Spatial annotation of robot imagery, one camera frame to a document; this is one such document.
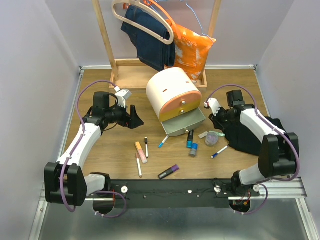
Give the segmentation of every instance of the gray floor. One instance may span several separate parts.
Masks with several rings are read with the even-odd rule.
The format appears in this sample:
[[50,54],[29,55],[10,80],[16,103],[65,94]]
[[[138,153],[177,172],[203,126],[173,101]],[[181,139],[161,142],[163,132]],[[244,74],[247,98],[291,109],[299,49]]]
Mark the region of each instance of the gray floor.
[[41,240],[306,240],[295,199],[269,199],[252,215],[231,209],[129,209],[123,216],[94,215],[86,201],[75,213],[48,206]]

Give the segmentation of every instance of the black cloth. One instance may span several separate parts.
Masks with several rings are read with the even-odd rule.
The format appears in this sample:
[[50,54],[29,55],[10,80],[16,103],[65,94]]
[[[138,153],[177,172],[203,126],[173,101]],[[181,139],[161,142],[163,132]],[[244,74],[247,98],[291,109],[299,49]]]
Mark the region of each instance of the black cloth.
[[[125,17],[150,29],[164,39],[170,38],[168,30],[162,23],[135,6],[129,6]],[[176,49],[174,42],[166,45],[126,22],[123,22],[121,30],[129,35],[131,42],[136,47],[137,57],[142,63],[159,72],[165,69],[165,65],[172,67],[175,64]]]
[[[281,121],[277,118],[266,117],[272,124],[285,130]],[[225,138],[229,141],[229,146],[237,151],[259,156],[261,142],[259,139],[240,122],[232,122],[223,131]]]

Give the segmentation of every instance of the purple marker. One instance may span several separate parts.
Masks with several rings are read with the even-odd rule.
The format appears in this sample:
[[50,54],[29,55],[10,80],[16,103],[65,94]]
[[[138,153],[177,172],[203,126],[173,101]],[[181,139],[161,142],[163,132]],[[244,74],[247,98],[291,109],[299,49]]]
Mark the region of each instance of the purple marker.
[[158,178],[161,180],[161,179],[164,179],[166,178],[167,176],[169,176],[170,174],[173,174],[174,172],[178,171],[179,170],[179,167],[178,165],[174,165],[172,167],[170,167],[169,169],[165,170],[163,173],[159,174],[158,175]]

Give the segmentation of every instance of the wooden pole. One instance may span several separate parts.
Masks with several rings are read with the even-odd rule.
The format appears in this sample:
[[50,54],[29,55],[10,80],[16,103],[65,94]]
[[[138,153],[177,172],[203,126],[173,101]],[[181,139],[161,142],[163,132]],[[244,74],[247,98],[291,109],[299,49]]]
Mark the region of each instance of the wooden pole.
[[[211,19],[210,19],[209,31],[208,31],[208,35],[210,36],[210,38],[212,38],[215,33],[221,1],[222,0],[215,0],[214,1],[214,6],[212,9],[212,14],[211,14]],[[206,68],[206,65],[204,65],[204,67],[201,71],[201,74],[199,76],[199,80],[203,79],[205,68]]]
[[106,53],[108,54],[110,65],[114,74],[114,79],[117,81],[119,79],[118,67],[116,64],[114,53],[112,52],[112,48],[111,48],[111,44],[110,44],[110,40],[109,40],[107,28],[106,28],[106,23],[100,7],[100,2],[99,0],[92,0],[92,4],[95,11],[96,19],[99,24],[105,50],[106,50]]

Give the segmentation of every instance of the orange highlighter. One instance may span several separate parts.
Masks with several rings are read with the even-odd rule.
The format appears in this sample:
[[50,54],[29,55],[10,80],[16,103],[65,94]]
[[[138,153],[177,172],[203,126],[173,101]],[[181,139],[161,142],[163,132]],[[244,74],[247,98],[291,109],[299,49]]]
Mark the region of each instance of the orange highlighter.
[[137,141],[134,145],[135,145],[135,147],[136,147],[136,149],[138,151],[138,154],[140,156],[140,159],[141,159],[142,163],[146,164],[148,162],[148,160],[146,158],[146,155],[145,155],[144,151],[142,150],[140,142]]

